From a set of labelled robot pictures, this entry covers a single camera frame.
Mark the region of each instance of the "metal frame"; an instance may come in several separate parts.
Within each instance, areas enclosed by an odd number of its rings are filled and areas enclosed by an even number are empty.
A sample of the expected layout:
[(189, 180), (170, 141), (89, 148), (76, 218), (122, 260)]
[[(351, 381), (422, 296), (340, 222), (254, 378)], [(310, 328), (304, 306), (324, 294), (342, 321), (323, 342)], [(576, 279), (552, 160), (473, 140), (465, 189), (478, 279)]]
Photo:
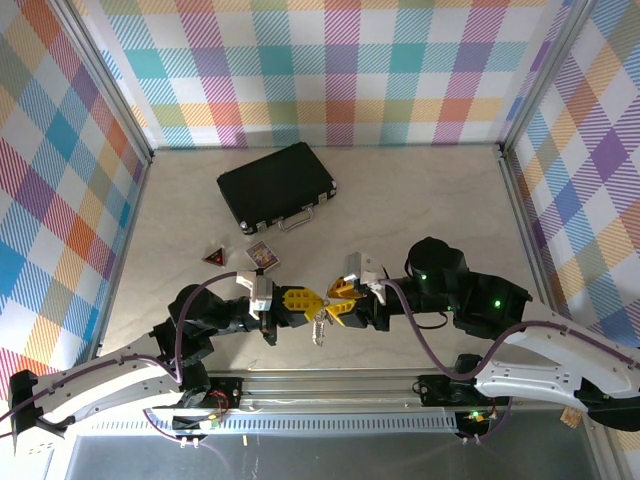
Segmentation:
[[(512, 150), (503, 150), (502, 156), (498, 160), (498, 166), (504, 185), (509, 196), (511, 209), (520, 231), (522, 244), (527, 255), (527, 260), (533, 274), (536, 288), (540, 300), (552, 310), (557, 311), (557, 304), (553, 297), (549, 277), (544, 269), (542, 256), (538, 249), (533, 230), (531, 229), (531, 221), (522, 200), (522, 196), (518, 192), (517, 181), (511, 168)], [(617, 441), (616, 435), (611, 430), (592, 422), (586, 415), (583, 416), (583, 428), (586, 429), (587, 438), (596, 461), (596, 466), (600, 477), (607, 480), (627, 479), (631, 478), (631, 470), (624, 456), (624, 452)]]
[(75, 6), (70, 0), (49, 0), (49, 4), (78, 50), (87, 71), (96, 82), (114, 116), (125, 127), (124, 131), (129, 141), (133, 140), (131, 143), (138, 150), (137, 153), (145, 158), (147, 163), (150, 163), (153, 158), (153, 148), (129, 108), (129, 104), (122, 95)]
[(560, 71), (567, 55), (571, 51), (576, 38), (582, 31), (582, 27), (589, 19), (591, 12), (598, 3), (598, 0), (576, 0), (569, 12), (569, 16), (561, 27), (558, 37), (547, 52), (538, 75), (527, 95), (522, 108), (513, 120), (511, 129), (504, 140), (506, 150), (514, 148), (529, 122), (533, 118), (536, 110), (540, 106), (549, 86), (553, 83), (556, 75)]
[(538, 297), (544, 304), (549, 305), (552, 310), (557, 311), (558, 306), (553, 296), (553, 291), (551, 290), (551, 282), (544, 268), (542, 255), (536, 245), (533, 229), (531, 228), (532, 222), (527, 214), (522, 196), (518, 191), (518, 182), (511, 167), (511, 154), (509, 151), (505, 150), (498, 156), (498, 167), (502, 175), (502, 180), (504, 181), (505, 189), (507, 190), (516, 226), (520, 232), (520, 238), (522, 239), (527, 262), (529, 263), (529, 268), (531, 269), (533, 280), (536, 284)]
[(116, 293), (118, 292), (118, 287), (120, 285), (120, 280), (122, 279), (122, 272), (124, 271), (125, 260), (127, 259), (127, 255), (129, 253), (129, 246), (131, 245), (131, 240), (133, 239), (133, 231), (135, 230), (136, 222), (138, 221), (138, 215), (140, 214), (140, 206), (142, 205), (142, 198), (144, 196), (144, 192), (147, 189), (147, 182), (149, 180), (149, 169), (151, 168), (151, 162), (145, 167), (142, 172), (142, 178), (140, 181), (140, 191), (138, 192), (138, 199), (136, 201), (136, 205), (131, 213), (131, 219), (129, 220), (129, 224), (126, 228), (126, 236), (124, 238), (124, 242), (122, 245), (122, 250), (120, 251), (120, 255), (116, 259), (116, 269), (113, 272), (113, 278), (111, 280), (111, 285), (109, 286), (109, 290), (107, 291), (107, 296), (104, 302), (104, 309), (102, 315), (98, 319), (96, 330), (93, 334), (93, 338), (91, 340), (91, 344), (89, 345), (89, 349), (87, 350), (87, 358), (85, 360), (90, 360), (92, 358), (97, 357), (100, 354), (100, 349), (102, 348), (102, 341), (104, 340), (104, 336), (107, 333), (107, 323), (109, 317), (111, 317), (111, 312), (113, 310), (113, 304), (116, 300)]

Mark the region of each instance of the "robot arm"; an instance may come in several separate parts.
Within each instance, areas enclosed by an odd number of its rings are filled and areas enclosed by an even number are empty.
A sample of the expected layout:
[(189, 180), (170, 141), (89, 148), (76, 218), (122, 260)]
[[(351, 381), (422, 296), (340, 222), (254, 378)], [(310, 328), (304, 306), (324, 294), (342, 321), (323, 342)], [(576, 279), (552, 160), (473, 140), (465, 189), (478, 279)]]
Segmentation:
[[(343, 309), (337, 315), (342, 324), (388, 330), (393, 315), (448, 310), (453, 312), (456, 328), (496, 340), (484, 360), (478, 357), (475, 363), (471, 362), (471, 368), (468, 362), (461, 362), (468, 370), (448, 372), (444, 379), (422, 379), (428, 390), (434, 390), (434, 381), (438, 383), (435, 391), (440, 392), (440, 398), (434, 394), (436, 398), (427, 400), (455, 403), (456, 398), (465, 398), (463, 390), (468, 395), (468, 390), (473, 389), (476, 398), (478, 393), (481, 395), (480, 400), (516, 396), (550, 401), (586, 411), (593, 420), (612, 428), (640, 430), (637, 349), (611, 342), (560, 317), (503, 278), (469, 271), (462, 252), (440, 240), (427, 238), (415, 244), (407, 260), (409, 276), (397, 280), (385, 279), (380, 269), (371, 271), (372, 262), (360, 261), (362, 258), (350, 257), (345, 277), (356, 290), (371, 290), (374, 294), (363, 295), (352, 301), (351, 308)], [(380, 286), (385, 289), (383, 295), (377, 293)], [(429, 354), (421, 335), (419, 340)], [(558, 365), (492, 361), (491, 356), (502, 342), (530, 350)]]
[[(389, 331), (392, 316), (412, 321), (413, 313), (450, 311), (456, 328), (497, 340), (484, 359), (461, 355), (453, 372), (440, 364), (446, 375), (419, 377), (423, 405), (490, 405), (496, 397), (517, 396), (573, 406), (606, 426), (640, 430), (636, 349), (559, 317), (503, 278), (469, 271), (462, 252), (440, 240), (415, 244), (406, 271), (406, 277), (389, 280), (375, 260), (354, 254), (330, 290), (330, 296), (344, 301), (326, 311), (342, 326), (371, 325), (379, 331)], [(275, 345), (278, 328), (313, 322), (325, 308), (311, 290), (279, 287), (261, 271), (225, 274), (232, 276), (249, 288), (248, 297), (223, 301), (202, 290), (186, 305), (199, 288), (190, 285), (169, 305), (170, 318), (132, 344), (53, 375), (37, 377), (27, 370), (13, 375), (12, 410), (0, 421), (11, 416), (16, 451), (51, 448), (68, 425), (109, 408), (206, 407), (214, 386), (201, 360), (213, 352), (211, 336), (260, 330)], [(182, 332), (179, 349), (177, 332)], [(428, 350), (421, 335), (419, 340)], [(498, 342), (531, 350), (558, 366), (494, 362)]]

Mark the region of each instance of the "briefcase handle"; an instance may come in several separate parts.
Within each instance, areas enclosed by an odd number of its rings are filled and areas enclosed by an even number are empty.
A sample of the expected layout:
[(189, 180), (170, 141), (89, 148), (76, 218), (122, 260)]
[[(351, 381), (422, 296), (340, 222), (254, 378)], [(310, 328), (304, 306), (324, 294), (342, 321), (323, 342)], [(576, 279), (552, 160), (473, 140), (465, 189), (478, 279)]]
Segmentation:
[(293, 230), (294, 228), (299, 227), (300, 225), (304, 225), (305, 223), (309, 223), (311, 220), (313, 220), (313, 206), (307, 207), (307, 213), (309, 214), (309, 216), (307, 218), (303, 218), (302, 220), (298, 220), (297, 222), (292, 223), (288, 227), (284, 226), (284, 220), (278, 220), (278, 227), (280, 227), (280, 230), (282, 230), (283, 232), (289, 232), (289, 231)]

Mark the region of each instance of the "cable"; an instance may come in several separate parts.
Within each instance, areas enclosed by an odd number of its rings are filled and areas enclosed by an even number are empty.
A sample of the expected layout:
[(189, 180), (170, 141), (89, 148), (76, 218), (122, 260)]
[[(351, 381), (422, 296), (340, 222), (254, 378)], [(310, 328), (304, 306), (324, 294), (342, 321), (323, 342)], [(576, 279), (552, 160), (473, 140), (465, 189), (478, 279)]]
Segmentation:
[[(167, 432), (163, 431), (160, 427), (158, 427), (158, 425), (156, 425), (155, 423), (153, 423), (153, 421), (151, 420), (151, 417), (149, 416), (149, 413), (147, 412), (147, 410), (143, 410), (142, 414), (144, 415), (144, 417), (147, 419), (147, 421), (149, 422), (149, 424), (151, 425), (151, 427), (153, 427), (153, 429), (158, 432), (160, 435), (162, 435), (164, 438), (166, 438), (167, 440), (171, 440), (174, 443), (179, 443), (180, 445), (182, 445), (182, 442), (180, 440), (178, 440), (177, 437), (174, 437), (173, 435), (169, 435)], [(190, 442), (189, 440), (187, 440), (186, 442), (188, 445), (193, 445), (194, 447), (196, 446), (196, 444), (194, 442)], [(204, 440), (201, 442), (198, 442), (198, 446), (200, 447), (204, 447), (208, 450), (211, 450), (213, 453), (215, 453), (218, 458), (220, 459), (220, 461), (222, 462), (222, 464), (224, 465), (224, 467), (226, 468), (227, 472), (231, 472), (231, 465), (229, 465), (229, 462), (227, 462), (227, 460), (224, 458), (224, 456), (212, 445), (207, 445), (206, 443), (204, 443)]]
[(433, 325), (433, 326), (429, 326), (429, 327), (425, 327), (423, 325), (418, 325), (418, 328), (420, 330), (438, 330), (439, 328), (442, 327), (446, 327), (447, 323), (449, 323), (449, 317), (447, 317), (447, 315), (444, 312), (438, 312), (438, 315), (441, 315), (444, 317), (444, 322), (438, 324), (438, 325)]
[[(184, 324), (185, 324), (185, 321), (186, 321), (187, 311), (189, 310), (189, 307), (193, 303), (195, 297), (202, 290), (204, 290), (206, 287), (208, 287), (212, 283), (218, 282), (220, 280), (224, 280), (225, 278), (230, 278), (230, 277), (236, 276), (237, 273), (238, 272), (228, 272), (228, 273), (223, 273), (222, 275), (218, 275), (217, 277), (210, 278), (206, 282), (204, 282), (201, 285), (199, 285), (193, 292), (191, 292), (191, 295), (189, 295), (189, 297), (187, 298), (187, 301), (184, 303), (184, 305), (182, 307), (182, 310), (180, 311), (180, 316), (178, 318), (178, 323), (176, 325), (176, 343), (175, 343), (175, 349), (174, 349), (174, 351), (175, 351), (174, 363), (175, 363), (175, 367), (176, 367), (175, 375), (171, 371), (170, 368), (168, 368), (164, 363), (162, 363), (157, 358), (152, 357), (151, 355), (129, 355), (129, 356), (122, 357), (121, 360), (123, 362), (142, 360), (144, 362), (153, 364), (155, 366), (158, 366), (158, 367), (162, 368), (165, 372), (167, 372), (167, 374), (176, 383), (178, 383), (179, 385), (182, 384), (182, 362), (180, 360), (182, 358), (182, 332), (184, 330)], [(58, 382), (55, 382), (54, 384), (52, 384), (49, 388), (47, 388), (45, 390), (41, 390), (40, 392), (36, 393), (35, 395), (32, 395), (31, 397), (29, 397), (29, 398), (23, 400), (22, 402), (20, 402), (18, 405), (14, 406), (11, 410), (9, 410), (7, 413), (5, 413), (4, 415), (2, 415), (0, 417), (0, 423), (2, 423), (4, 420), (6, 420), (10, 416), (14, 415), (15, 413), (19, 412), (20, 410), (22, 410), (27, 405), (30, 405), (31, 403), (36, 402), (37, 400), (41, 399), (42, 397), (44, 397), (47, 394), (52, 394), (54, 392), (54, 390), (60, 388), (62, 385), (65, 385), (66, 383), (69, 383), (69, 382), (75, 380), (76, 378), (79, 378), (79, 377), (81, 377), (83, 375), (86, 375), (87, 373), (91, 373), (91, 372), (94, 372), (96, 370), (100, 370), (101, 368), (108, 367), (108, 366), (114, 365), (114, 364), (118, 364), (118, 360), (116, 360), (116, 359), (106, 360), (104, 362), (97, 363), (95, 365), (91, 365), (91, 366), (89, 366), (87, 368), (84, 368), (84, 369), (79, 370), (79, 371), (77, 371), (75, 373), (72, 373), (69, 376), (65, 376), (64, 378), (62, 378)]]
[(411, 327), (413, 328), (413, 332), (415, 333), (423, 350), (425, 351), (429, 359), (433, 362), (433, 364), (436, 366), (436, 368), (440, 370), (441, 373), (443, 373), (444, 375), (446, 375), (447, 377), (453, 380), (466, 381), (474, 378), (476, 375), (478, 375), (478, 373), (480, 373), (487, 366), (487, 364), (489, 363), (493, 355), (496, 353), (496, 350), (498, 350), (498, 347), (500, 347), (500, 345), (502, 345), (509, 336), (513, 335), (516, 332), (521, 332), (529, 327), (545, 327), (545, 328), (550, 328), (554, 330), (559, 330), (561, 334), (571, 335), (576, 338), (579, 338), (580, 340), (583, 340), (584, 342), (614, 356), (618, 360), (626, 363), (627, 365), (632, 366), (633, 368), (640, 367), (640, 364), (637, 364), (632, 358), (629, 358), (626, 355), (616, 351), (615, 349), (607, 345), (604, 345), (603, 343), (598, 342), (597, 340), (594, 340), (588, 335), (585, 335), (576, 330), (571, 330), (566, 325), (560, 325), (557, 323), (540, 321), (540, 320), (530, 320), (526, 322), (520, 322), (516, 325), (512, 325), (511, 327), (507, 328), (504, 332), (502, 332), (502, 334), (496, 339), (493, 345), (491, 345), (489, 350), (487, 350), (487, 353), (485, 354), (484, 358), (478, 363), (476, 368), (474, 368), (468, 373), (457, 373), (447, 368), (440, 361), (440, 359), (438, 359), (438, 357), (435, 355), (435, 353), (433, 352), (433, 350), (431, 349), (431, 347), (429, 346), (425, 338), (422, 336), (422, 333), (420, 332), (420, 326), (418, 325), (415, 318), (413, 317), (413, 312), (411, 311), (411, 307), (409, 306), (407, 297), (405, 296), (400, 286), (393, 280), (380, 280), (380, 284), (393, 288), (393, 290), (398, 295), (398, 298), (400, 299), (400, 303), (402, 304), (402, 309), (404, 310), (404, 313), (407, 316), (407, 319), (409, 320)]
[(191, 295), (187, 297), (187, 301), (184, 302), (182, 306), (182, 310), (180, 310), (180, 315), (178, 316), (178, 323), (176, 325), (176, 345), (175, 345), (175, 367), (176, 367), (176, 375), (175, 381), (178, 384), (182, 384), (182, 332), (184, 330), (184, 324), (187, 318), (187, 312), (189, 311), (189, 307), (195, 300), (195, 298), (202, 292), (205, 288), (215, 282), (219, 282), (220, 280), (224, 280), (225, 278), (231, 278), (238, 275), (238, 272), (227, 272), (222, 275), (218, 275), (217, 277), (210, 278), (206, 282), (198, 285), (198, 287), (191, 292)]
[[(502, 416), (500, 417), (500, 419), (498, 420), (498, 423), (496, 423), (496, 425), (489, 430), (487, 433), (485, 433), (484, 435), (479, 435), (478, 436), (478, 440), (480, 438), (482, 438), (483, 440), (486, 440), (487, 438), (491, 437), (492, 435), (495, 435), (496, 432), (502, 430), (504, 428), (505, 423), (507, 423), (507, 418), (511, 415), (511, 407), (513, 406), (513, 397), (509, 398), (509, 403), (507, 403), (507, 409), (504, 411), (504, 413), (502, 414)], [(463, 432), (460, 431), (460, 434), (464, 435), (467, 438), (474, 438), (474, 435), (471, 435), (467, 432)]]

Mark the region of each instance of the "plaid wallpaper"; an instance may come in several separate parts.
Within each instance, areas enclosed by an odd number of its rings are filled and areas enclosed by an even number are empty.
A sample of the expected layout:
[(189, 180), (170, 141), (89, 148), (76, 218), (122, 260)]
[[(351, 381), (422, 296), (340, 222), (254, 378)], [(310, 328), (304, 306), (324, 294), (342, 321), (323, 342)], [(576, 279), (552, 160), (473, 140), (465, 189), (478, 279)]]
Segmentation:
[(495, 142), (571, 1), (75, 3), (150, 141), (189, 148)]
[(144, 169), (61, 28), (0, 2), (0, 399), (84, 359)]
[[(561, 313), (640, 347), (640, 1), (600, 0), (516, 148)], [(618, 435), (640, 478), (640, 434)]]

